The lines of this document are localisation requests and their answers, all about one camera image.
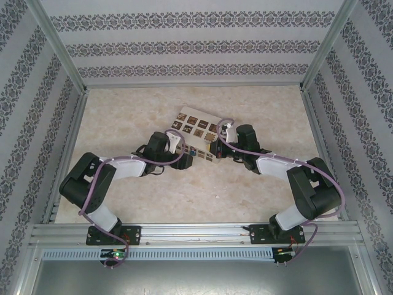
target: enclosure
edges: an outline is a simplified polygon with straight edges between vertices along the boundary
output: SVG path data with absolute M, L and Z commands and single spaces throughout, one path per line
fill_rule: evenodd
M 392 0 L 0 7 L 0 294 L 393 294 Z M 141 246 L 120 272 L 94 261 L 60 183 L 82 154 L 128 155 L 184 106 L 251 124 L 279 155 L 327 163 L 346 207 L 317 220 L 303 258 L 276 268 L 245 255 L 264 249 L 241 228 L 291 206 L 287 183 L 195 157 L 112 183 L 105 202 L 142 226 Z

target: small square image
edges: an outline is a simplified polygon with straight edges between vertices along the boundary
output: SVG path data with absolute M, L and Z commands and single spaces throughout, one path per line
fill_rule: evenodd
M 197 137 L 202 137 L 203 131 L 199 130 L 199 129 L 196 129 L 195 132 L 194 132 L 194 135 L 197 136 Z
M 208 124 L 209 124 L 209 122 L 204 121 L 204 120 L 200 120 L 199 124 L 198 124 L 198 127 L 206 129 L 208 127 Z
M 172 128 L 175 128 L 177 130 L 180 130 L 180 128 L 182 127 L 183 123 L 180 123 L 178 121 L 174 121 L 172 124 Z
M 186 125 L 183 128 L 183 132 L 186 132 L 186 133 L 191 133 L 191 130 L 192 130 L 192 126 Z
M 215 125 L 215 124 L 210 124 L 209 131 L 212 131 L 212 132 L 214 132 L 214 133 L 217 133 L 217 125 Z
M 187 120 L 187 123 L 191 125 L 195 125 L 197 120 L 198 118 L 190 116 L 189 119 Z
M 186 117 L 187 117 L 187 115 L 183 114 L 181 112 L 177 115 L 177 119 L 180 121 L 184 121 Z
M 213 142 L 215 137 L 216 137 L 216 136 L 215 136 L 213 133 L 207 132 L 207 134 L 206 134 L 205 137 L 204 137 L 204 140 Z

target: black mounting plate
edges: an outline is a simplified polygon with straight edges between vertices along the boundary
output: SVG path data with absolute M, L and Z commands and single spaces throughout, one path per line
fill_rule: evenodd
M 141 240 L 140 226 L 122 226 L 119 237 L 124 239 L 130 246 L 138 246 Z M 88 228 L 86 245 L 88 246 L 105 246 L 105 245 L 123 245 L 122 242 L 108 237 L 100 232 L 94 226 Z
M 303 228 L 301 226 L 295 226 L 293 229 L 288 230 L 285 237 L 279 237 L 277 240 L 274 239 L 269 231 L 268 224 L 251 224 L 249 226 L 250 240 L 253 245 L 257 244 L 290 244 L 290 236 L 292 236 L 296 242 L 303 244 L 306 242 Z

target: patterned wallpaper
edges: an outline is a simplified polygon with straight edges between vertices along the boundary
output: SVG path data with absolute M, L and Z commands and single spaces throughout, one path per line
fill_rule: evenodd
M 342 2 L 42 0 L 87 85 L 300 82 Z
M 383 294 L 393 294 L 393 1 L 359 1 L 308 89 Z
M 0 0 L 0 294 L 53 189 L 79 94 L 22 0 Z

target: marble floor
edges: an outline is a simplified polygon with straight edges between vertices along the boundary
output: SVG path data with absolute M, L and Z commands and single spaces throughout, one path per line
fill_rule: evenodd
M 90 91 L 71 167 L 85 152 L 127 155 L 169 128 L 183 106 L 236 125 L 253 125 L 261 148 L 308 160 L 318 156 L 297 86 L 121 88 Z M 188 170 L 113 182 L 106 205 L 123 222 L 256 222 L 293 204 L 289 184 L 231 159 L 195 158 Z M 56 223 L 86 221 L 61 198 Z

